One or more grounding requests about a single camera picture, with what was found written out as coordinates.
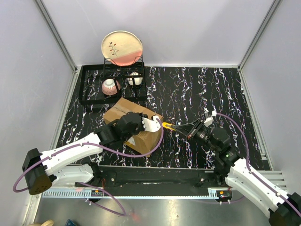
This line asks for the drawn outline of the yellow utility knife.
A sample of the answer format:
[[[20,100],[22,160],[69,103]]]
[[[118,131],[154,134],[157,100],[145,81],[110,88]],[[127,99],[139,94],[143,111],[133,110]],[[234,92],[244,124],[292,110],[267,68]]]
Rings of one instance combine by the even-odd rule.
[[[173,124],[170,124],[170,123],[167,123],[167,122],[163,122],[162,123],[162,126],[165,128],[165,129],[169,129],[169,130],[172,130],[172,131],[176,131],[176,126],[173,125]]]

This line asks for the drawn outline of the brown cardboard express box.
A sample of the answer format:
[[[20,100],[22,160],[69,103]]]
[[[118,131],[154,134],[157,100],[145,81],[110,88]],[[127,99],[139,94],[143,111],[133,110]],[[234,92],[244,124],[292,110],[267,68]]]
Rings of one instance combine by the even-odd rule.
[[[140,154],[150,157],[160,145],[161,129],[154,133],[142,131],[139,134],[133,134],[135,128],[132,122],[134,119],[133,113],[146,114],[148,115],[148,119],[151,119],[154,115],[158,115],[160,123],[163,121],[162,115],[125,98],[119,99],[119,101],[103,115],[103,120],[105,124],[113,126],[117,137],[121,138],[123,143]]]

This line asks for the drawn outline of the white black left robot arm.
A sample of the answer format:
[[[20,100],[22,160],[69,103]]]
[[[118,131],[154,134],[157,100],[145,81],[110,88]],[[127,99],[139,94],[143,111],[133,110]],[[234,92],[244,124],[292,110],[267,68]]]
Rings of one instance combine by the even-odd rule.
[[[55,172],[61,168],[101,153],[105,147],[113,149],[142,131],[149,131],[150,122],[145,114],[129,112],[71,144],[44,152],[39,152],[37,148],[29,150],[22,165],[27,188],[17,190],[14,187],[14,191],[27,190],[30,195],[36,195],[48,190],[58,179]]]

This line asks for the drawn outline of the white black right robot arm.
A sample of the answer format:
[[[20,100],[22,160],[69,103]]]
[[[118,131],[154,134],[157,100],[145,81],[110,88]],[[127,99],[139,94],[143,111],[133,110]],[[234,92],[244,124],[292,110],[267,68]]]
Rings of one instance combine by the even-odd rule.
[[[221,127],[209,131],[196,120],[192,123],[172,126],[188,141],[196,141],[214,152],[214,182],[239,191],[258,207],[272,226],[299,226],[301,224],[301,196],[289,194],[270,182],[230,146],[230,137]]]

